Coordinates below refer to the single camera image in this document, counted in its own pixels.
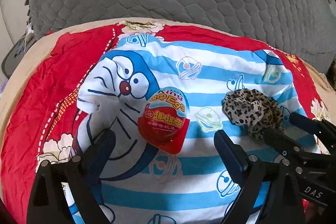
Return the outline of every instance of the leopard print fabric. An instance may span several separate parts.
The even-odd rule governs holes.
[[[283,133],[282,112],[278,102],[258,90],[241,89],[229,92],[222,102],[223,111],[232,124],[246,126],[248,135],[263,141],[263,129]]]

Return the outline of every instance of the beige fabric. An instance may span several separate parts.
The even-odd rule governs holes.
[[[26,86],[26,83],[30,76],[35,72],[36,67],[46,58],[50,57],[50,52],[54,48],[58,38],[64,33],[76,33],[83,32],[86,30],[90,30],[97,27],[102,27],[106,25],[116,24],[125,20],[124,18],[110,19],[110,20],[102,20],[95,21],[90,23],[85,23],[77,26],[72,26],[66,28],[64,30],[58,31],[56,33],[50,34],[46,37],[41,38],[39,41],[33,45],[30,50],[26,53],[21,63],[18,65],[10,80],[8,81],[6,88],[1,96],[0,100],[0,151],[2,148],[3,137],[8,125],[11,114],[16,106],[16,103],[20,99],[23,89]],[[158,22],[165,25],[183,25],[183,26],[197,26],[213,31],[217,31],[220,33],[224,33],[230,36],[234,36],[225,32],[221,32],[215,30],[210,27],[191,24],[191,23],[180,23],[173,22],[169,20],[161,20],[161,19],[148,19],[148,18],[128,18],[130,21],[140,21],[140,22]],[[332,116],[333,121],[336,121],[336,94],[327,82],[324,75],[320,75],[313,67],[306,64],[309,69],[310,75],[314,80],[316,89],[320,94],[322,100],[325,102],[330,114]]]

